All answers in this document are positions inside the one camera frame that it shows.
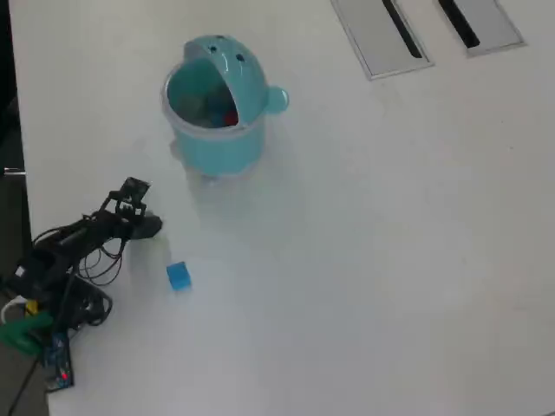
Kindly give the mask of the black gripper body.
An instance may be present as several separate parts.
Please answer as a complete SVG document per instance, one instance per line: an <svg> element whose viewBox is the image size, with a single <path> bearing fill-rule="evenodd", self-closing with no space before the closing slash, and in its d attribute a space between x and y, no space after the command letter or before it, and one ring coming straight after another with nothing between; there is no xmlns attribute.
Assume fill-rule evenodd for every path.
<svg viewBox="0 0 555 416"><path fill-rule="evenodd" d="M97 211L97 219L106 224L129 222L133 226L143 223L147 206L142 202L146 193L110 191Z"/></svg>

